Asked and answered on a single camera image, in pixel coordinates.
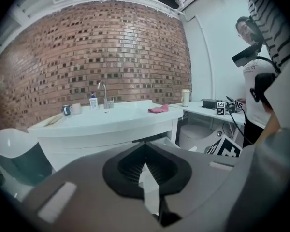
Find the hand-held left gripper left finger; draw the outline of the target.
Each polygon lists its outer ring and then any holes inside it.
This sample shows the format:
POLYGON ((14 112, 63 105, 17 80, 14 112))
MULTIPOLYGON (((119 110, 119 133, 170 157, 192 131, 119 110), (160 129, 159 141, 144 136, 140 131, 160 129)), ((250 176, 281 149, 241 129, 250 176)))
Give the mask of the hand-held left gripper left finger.
POLYGON ((40 232, 156 232, 144 203, 117 195, 102 176, 106 161, 129 147, 74 160, 33 188, 18 210, 40 232))

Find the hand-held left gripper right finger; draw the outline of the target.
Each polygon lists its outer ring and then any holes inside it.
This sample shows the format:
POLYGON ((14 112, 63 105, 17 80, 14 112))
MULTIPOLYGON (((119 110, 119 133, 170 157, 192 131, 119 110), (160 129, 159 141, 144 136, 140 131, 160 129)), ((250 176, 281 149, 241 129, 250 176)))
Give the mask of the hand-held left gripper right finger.
POLYGON ((246 182, 254 148, 239 157, 148 142, 146 163, 159 180, 159 221, 147 232, 225 232, 246 182))

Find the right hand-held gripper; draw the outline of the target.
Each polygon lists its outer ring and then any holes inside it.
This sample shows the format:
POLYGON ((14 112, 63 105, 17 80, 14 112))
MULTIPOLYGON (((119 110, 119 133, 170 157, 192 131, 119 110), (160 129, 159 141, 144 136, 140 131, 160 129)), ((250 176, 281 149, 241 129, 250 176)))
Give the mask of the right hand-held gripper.
POLYGON ((205 149, 206 154, 220 155, 227 157, 239 157, 242 152, 241 146, 230 139, 228 136, 222 136, 217 142, 205 149))

